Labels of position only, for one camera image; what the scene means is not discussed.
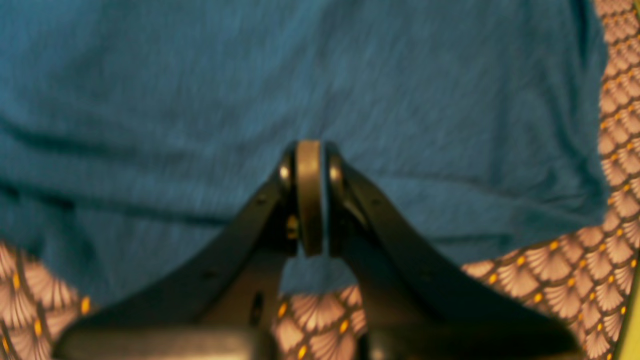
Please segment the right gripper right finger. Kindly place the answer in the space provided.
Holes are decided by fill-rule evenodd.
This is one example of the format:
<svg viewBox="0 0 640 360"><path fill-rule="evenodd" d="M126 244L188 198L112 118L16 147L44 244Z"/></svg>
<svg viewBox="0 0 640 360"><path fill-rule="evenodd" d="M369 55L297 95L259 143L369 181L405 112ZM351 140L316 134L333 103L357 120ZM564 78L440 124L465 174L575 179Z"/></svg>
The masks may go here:
<svg viewBox="0 0 640 360"><path fill-rule="evenodd" d="M466 275L324 146L328 249L358 279L362 360L580 360L572 331Z"/></svg>

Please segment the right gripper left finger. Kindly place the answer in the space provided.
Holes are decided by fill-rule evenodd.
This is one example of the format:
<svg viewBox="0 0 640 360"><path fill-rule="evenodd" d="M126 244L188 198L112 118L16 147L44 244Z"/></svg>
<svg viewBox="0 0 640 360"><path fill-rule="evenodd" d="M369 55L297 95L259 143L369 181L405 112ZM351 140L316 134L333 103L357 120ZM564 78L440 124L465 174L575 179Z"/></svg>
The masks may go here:
<svg viewBox="0 0 640 360"><path fill-rule="evenodd" d="M240 214L162 280L77 321L55 360L277 360L282 268L297 253L294 146Z"/></svg>

